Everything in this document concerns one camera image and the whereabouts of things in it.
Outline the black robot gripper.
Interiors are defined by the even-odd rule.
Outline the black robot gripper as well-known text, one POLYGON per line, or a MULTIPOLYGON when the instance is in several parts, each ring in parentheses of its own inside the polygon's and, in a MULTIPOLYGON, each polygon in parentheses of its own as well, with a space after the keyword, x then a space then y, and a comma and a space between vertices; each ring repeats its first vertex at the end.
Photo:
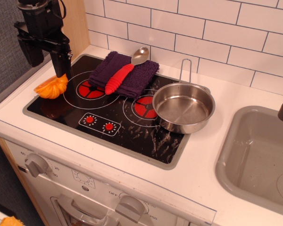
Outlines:
POLYGON ((15 22, 18 42, 32 67, 43 62, 43 51, 50 52, 56 76, 62 77, 71 70, 70 40, 62 32, 66 9, 21 9, 23 22, 15 22))

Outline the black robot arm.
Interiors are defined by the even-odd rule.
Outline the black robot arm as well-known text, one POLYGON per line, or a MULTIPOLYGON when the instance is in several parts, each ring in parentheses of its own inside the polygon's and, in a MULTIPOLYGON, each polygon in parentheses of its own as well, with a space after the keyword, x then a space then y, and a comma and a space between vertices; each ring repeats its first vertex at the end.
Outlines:
POLYGON ((57 77, 71 78, 70 40, 62 32, 67 11, 63 1, 18 0, 24 22, 15 22, 17 39, 24 56, 32 67, 44 61, 43 51, 50 54, 57 77))

